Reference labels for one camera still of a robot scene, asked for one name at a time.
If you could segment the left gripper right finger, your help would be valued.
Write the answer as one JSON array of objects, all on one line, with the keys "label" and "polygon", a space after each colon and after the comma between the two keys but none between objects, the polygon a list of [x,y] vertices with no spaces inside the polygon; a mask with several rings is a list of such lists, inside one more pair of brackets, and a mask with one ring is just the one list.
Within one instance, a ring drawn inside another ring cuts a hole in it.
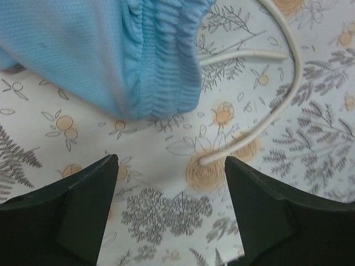
[{"label": "left gripper right finger", "polygon": [[232,156],[225,173],[244,248],[233,265],[354,264],[354,203],[301,191]]}]

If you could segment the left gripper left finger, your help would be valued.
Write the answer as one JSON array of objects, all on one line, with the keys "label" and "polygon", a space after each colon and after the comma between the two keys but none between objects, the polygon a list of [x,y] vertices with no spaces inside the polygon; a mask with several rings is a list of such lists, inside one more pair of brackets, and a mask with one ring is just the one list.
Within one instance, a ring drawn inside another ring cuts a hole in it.
[{"label": "left gripper left finger", "polygon": [[119,163],[87,168],[1,204],[1,265],[96,265]]}]

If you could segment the light blue shorts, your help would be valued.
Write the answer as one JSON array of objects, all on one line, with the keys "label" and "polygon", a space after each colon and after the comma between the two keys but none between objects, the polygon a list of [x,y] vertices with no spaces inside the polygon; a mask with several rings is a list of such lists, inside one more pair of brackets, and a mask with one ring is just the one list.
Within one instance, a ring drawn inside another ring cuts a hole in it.
[{"label": "light blue shorts", "polygon": [[239,50],[198,60],[195,39],[213,1],[2,1],[1,69],[16,64],[128,120],[193,111],[201,68]]}]

